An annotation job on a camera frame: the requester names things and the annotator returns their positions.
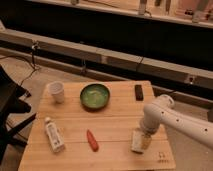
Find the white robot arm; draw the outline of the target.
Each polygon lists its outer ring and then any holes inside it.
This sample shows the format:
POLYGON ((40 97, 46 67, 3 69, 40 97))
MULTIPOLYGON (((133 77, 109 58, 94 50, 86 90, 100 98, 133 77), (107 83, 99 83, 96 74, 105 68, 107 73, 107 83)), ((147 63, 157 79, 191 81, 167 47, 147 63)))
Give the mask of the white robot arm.
POLYGON ((140 121, 142 132, 154 135, 159 126, 164 124, 213 149, 213 123, 186 116, 173 107, 174 100, 166 94, 145 104, 144 116, 140 121))

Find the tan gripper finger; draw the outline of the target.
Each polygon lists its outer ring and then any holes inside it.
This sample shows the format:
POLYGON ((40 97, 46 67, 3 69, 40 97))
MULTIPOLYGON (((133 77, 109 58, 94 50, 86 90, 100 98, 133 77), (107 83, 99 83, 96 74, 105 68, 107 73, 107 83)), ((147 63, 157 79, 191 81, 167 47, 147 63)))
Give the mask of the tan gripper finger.
POLYGON ((152 138, 148 134, 142 136, 142 149, 146 150, 151 144, 152 138))

